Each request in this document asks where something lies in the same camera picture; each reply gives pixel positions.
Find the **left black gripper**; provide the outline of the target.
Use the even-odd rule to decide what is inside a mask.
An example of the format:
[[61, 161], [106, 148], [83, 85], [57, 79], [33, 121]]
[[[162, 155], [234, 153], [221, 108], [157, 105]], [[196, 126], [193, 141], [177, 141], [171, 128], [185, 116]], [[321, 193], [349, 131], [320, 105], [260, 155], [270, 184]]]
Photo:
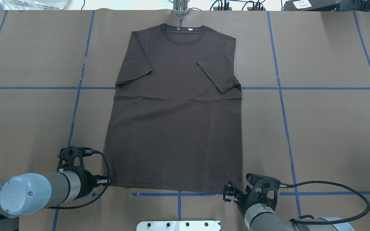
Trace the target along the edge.
[[95, 179], [84, 167], [84, 157], [93, 155], [93, 149], [88, 147], [69, 146], [61, 148], [57, 171], [64, 174], [69, 183], [67, 200], [76, 200], [87, 196], [92, 189], [99, 186], [109, 186], [111, 179]]

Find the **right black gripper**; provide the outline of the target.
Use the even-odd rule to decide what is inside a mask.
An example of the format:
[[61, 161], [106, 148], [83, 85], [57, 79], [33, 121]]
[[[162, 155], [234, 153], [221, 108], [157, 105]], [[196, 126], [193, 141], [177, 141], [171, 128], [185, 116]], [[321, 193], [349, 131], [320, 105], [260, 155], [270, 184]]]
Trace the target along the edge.
[[246, 179], [249, 184], [244, 190], [238, 189], [232, 181], [225, 184], [222, 192], [223, 201], [235, 202], [242, 216], [255, 204], [265, 204], [275, 211], [281, 182], [274, 177], [253, 173], [248, 173]]

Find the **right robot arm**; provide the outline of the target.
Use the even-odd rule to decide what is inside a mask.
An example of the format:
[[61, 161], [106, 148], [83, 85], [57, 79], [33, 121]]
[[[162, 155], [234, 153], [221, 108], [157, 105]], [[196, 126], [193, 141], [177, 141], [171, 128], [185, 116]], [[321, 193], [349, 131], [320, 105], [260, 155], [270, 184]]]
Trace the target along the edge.
[[232, 182], [224, 185], [223, 200], [234, 202], [250, 231], [352, 231], [354, 228], [338, 217], [314, 218], [311, 215], [294, 217], [283, 221], [276, 214], [277, 194], [287, 188], [274, 177], [248, 173], [244, 190]]

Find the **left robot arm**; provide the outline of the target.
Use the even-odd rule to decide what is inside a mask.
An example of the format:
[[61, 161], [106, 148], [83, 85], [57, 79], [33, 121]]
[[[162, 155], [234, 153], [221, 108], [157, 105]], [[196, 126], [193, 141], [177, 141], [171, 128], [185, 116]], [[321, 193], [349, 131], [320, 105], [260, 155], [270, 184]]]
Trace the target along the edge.
[[[93, 175], [84, 158], [98, 154], [107, 173]], [[18, 231], [20, 216], [42, 209], [80, 209], [97, 201], [111, 183], [110, 167], [104, 153], [89, 147], [60, 149], [55, 172], [26, 173], [0, 179], [0, 231]]]

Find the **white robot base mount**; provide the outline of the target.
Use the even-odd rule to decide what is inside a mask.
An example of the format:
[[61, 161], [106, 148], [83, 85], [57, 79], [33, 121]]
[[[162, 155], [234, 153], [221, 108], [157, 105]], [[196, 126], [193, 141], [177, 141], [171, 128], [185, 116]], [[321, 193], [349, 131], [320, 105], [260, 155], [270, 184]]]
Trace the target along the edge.
[[220, 231], [220, 221], [186, 220], [186, 221], [143, 221], [139, 222], [137, 231]]

